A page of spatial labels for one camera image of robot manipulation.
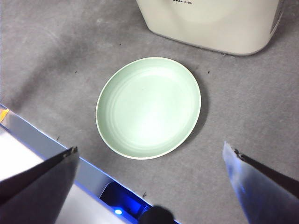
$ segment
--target blue light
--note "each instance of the blue light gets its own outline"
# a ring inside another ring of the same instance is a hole
[[[121,214],[122,214],[122,210],[120,210],[120,209],[116,209],[114,212],[115,212],[117,215],[121,215]]]

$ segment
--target floor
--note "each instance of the floor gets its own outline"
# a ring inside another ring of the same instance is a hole
[[[135,0],[1,1],[1,103],[185,224],[246,218],[221,156],[223,142],[299,179],[299,1],[286,3],[270,43],[234,57],[150,32]],[[190,137],[157,159],[110,150],[95,124],[106,81],[136,59],[185,65],[202,106]]]

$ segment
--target yellow tape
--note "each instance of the yellow tape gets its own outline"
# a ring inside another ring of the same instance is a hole
[[[0,110],[0,123],[3,121],[7,113],[9,112],[9,109],[6,110]]]

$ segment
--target white appliance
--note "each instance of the white appliance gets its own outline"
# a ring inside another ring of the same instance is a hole
[[[232,55],[264,48],[285,0],[136,0],[148,28],[164,37]]]

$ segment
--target plate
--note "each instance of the plate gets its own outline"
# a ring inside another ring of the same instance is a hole
[[[96,123],[116,153],[153,159],[184,142],[200,105],[199,86],[186,67],[149,57],[124,66],[108,80],[97,102]]]

